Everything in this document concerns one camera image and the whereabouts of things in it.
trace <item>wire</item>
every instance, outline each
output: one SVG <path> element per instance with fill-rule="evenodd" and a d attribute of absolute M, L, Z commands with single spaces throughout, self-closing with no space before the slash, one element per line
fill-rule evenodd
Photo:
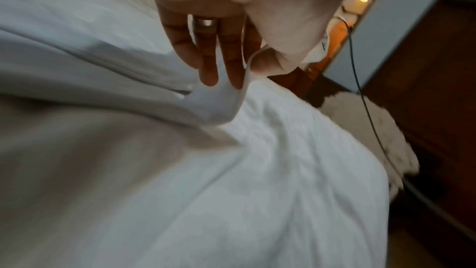
<path fill-rule="evenodd" d="M 397 169 L 397 167 L 394 165 L 394 163 L 390 160 L 383 144 L 382 141 L 380 140 L 380 137 L 377 134 L 377 130 L 375 129 L 375 125 L 373 124 L 372 116 L 370 115 L 370 112 L 367 107 L 367 102 L 365 101 L 365 98 L 362 94 L 362 90 L 360 88 L 360 83 L 358 81 L 358 76 L 357 76 L 357 70 L 356 70 L 356 64 L 354 62 L 354 48 L 352 46 L 352 33 L 351 33 L 351 28 L 347 21 L 342 18 L 342 17 L 334 17 L 336 19 L 339 19 L 343 21 L 347 28 L 347 33 L 348 33 L 348 40 L 349 40 L 349 48 L 351 52 L 351 64 L 352 64 L 352 71 L 354 73 L 354 78 L 356 79 L 356 84 L 357 84 L 357 91 L 358 95 L 362 99 L 363 106 L 365 107 L 365 111 L 367 112 L 368 119 L 370 121 L 370 125 L 372 127 L 373 133 L 375 134 L 375 137 L 377 138 L 378 144 L 380 148 L 382 149 L 383 154 L 385 155 L 385 158 L 388 160 L 392 168 L 397 172 L 397 174 L 402 178 L 403 186 L 404 189 L 412 193 L 420 202 L 425 204 L 433 213 L 435 213 L 437 216 L 439 216 L 441 219 L 443 219 L 445 222 L 447 222 L 449 225 L 453 226 L 456 230 L 458 230 L 462 235 L 464 235 L 466 238 L 471 240 L 473 243 L 476 244 L 476 232 L 473 230 L 469 229 L 467 226 L 462 224 L 460 221 L 458 221 L 455 217 L 444 211 L 442 208 L 440 208 L 436 203 L 431 201 L 428 197 L 426 197 L 422 192 L 420 192 L 413 184 L 411 184 L 410 181 L 404 178 L 404 175 L 400 173 L 400 171 Z"/>

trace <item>mattress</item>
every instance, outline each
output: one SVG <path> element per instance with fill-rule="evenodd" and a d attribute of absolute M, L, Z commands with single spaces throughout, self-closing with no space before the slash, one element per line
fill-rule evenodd
<path fill-rule="evenodd" d="M 386 173 L 319 111 L 250 78 L 163 115 L 198 84 L 140 3 L 0 1 L 0 267 L 385 266 Z M 132 50 L 164 56 L 114 61 Z"/>

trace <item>human hand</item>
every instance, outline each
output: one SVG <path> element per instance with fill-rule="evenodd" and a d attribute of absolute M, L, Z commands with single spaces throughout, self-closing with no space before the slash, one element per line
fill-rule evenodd
<path fill-rule="evenodd" d="M 251 71 L 260 75 L 292 71 L 322 39 L 342 0 L 155 0 L 164 30 L 177 55 L 198 69 L 208 86 L 218 82 L 217 37 L 231 84 L 241 89 L 242 58 L 260 49 Z M 187 15 L 194 17 L 195 42 Z M 210 26 L 206 21 L 212 20 Z"/>

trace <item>wall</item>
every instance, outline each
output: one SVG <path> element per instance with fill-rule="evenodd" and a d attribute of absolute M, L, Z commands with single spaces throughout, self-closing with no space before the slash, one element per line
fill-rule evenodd
<path fill-rule="evenodd" d="M 361 85 L 373 76 L 399 42 L 435 0 L 377 0 L 360 21 L 352 39 L 357 75 Z M 349 43 L 346 42 L 324 75 L 356 91 Z"/>

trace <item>wedding band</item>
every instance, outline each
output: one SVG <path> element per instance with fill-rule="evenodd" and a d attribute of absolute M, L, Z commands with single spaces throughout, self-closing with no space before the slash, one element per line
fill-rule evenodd
<path fill-rule="evenodd" d="M 193 26 L 209 27 L 209 26 L 215 26 L 217 24 L 218 24 L 218 19 L 200 19 L 197 17 L 193 18 Z"/>

